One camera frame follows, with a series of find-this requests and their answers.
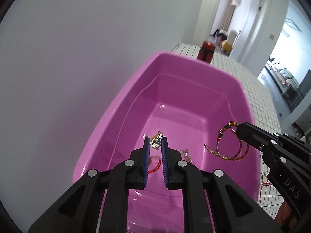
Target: curtain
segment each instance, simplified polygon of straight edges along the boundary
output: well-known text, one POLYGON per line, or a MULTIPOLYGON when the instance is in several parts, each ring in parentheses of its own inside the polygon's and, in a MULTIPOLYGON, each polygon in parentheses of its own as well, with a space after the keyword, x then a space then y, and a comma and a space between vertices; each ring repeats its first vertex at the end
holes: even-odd
POLYGON ((232 16, 235 10, 235 6, 231 5, 232 0, 230 0, 222 18, 220 21, 220 25, 219 25, 219 29, 224 30, 224 31, 228 31, 229 29, 229 25, 231 23, 232 20, 232 16))

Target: doorway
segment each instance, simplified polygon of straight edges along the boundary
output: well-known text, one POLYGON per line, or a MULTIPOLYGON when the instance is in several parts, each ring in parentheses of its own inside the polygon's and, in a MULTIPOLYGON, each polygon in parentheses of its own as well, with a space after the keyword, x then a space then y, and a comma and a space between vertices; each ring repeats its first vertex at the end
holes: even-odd
POLYGON ((240 62, 245 55, 262 0, 220 0, 209 35, 205 37, 216 46, 216 51, 240 62), (227 48, 222 48, 226 41, 227 48))

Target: white tiled surface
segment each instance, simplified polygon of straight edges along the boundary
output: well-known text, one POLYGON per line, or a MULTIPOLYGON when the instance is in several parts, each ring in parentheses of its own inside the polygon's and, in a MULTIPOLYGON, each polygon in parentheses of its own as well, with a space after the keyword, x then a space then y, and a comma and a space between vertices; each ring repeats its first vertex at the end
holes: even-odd
MULTIPOLYGON (((180 43, 175 47, 173 52, 196 59, 200 48, 200 46, 180 43)), ((256 125, 258 127, 270 133, 281 133, 280 124, 277 119, 271 95, 255 76, 253 76, 247 69, 236 61, 217 52, 214 53, 211 65, 233 75, 243 84, 244 90, 247 93, 251 103, 256 125)), ((270 172, 269 168, 262 159, 260 162, 260 172, 261 175, 263 173, 268 175, 270 172)), ((271 187, 271 191, 269 193, 269 187, 264 185, 261 194, 262 199, 261 202, 259 202, 258 197, 258 204, 272 218, 274 218, 284 199, 273 186, 271 187)))

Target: white door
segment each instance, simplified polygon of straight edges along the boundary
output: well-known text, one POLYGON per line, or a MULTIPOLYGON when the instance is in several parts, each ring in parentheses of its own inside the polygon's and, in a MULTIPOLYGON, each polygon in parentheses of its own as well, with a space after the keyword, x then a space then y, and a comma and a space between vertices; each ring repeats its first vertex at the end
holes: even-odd
POLYGON ((233 45, 233 49, 230 53, 230 58, 236 60, 237 62, 241 61, 241 58, 244 54, 245 46, 250 39, 250 32, 252 30, 252 26, 256 19, 257 13, 259 12, 261 0, 252 0, 251 4, 248 8, 248 12, 245 17, 244 24, 241 29, 241 33, 238 35, 235 44, 233 45))

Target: small pendant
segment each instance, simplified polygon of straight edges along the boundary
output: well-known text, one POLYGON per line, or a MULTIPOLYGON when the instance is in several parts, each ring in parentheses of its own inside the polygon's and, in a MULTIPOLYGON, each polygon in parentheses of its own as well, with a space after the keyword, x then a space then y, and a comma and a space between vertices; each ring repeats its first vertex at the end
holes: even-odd
POLYGON ((182 157, 183 160, 185 160, 185 161, 187 161, 189 163, 192 163, 192 158, 191 158, 191 156, 189 154, 189 150, 188 149, 182 150, 180 152, 180 154, 181 154, 181 157, 182 157))
POLYGON ((158 131, 158 133, 155 136, 150 138, 150 145, 152 146, 152 148, 158 150, 159 147, 161 146, 162 138, 163 134, 160 131, 158 131))

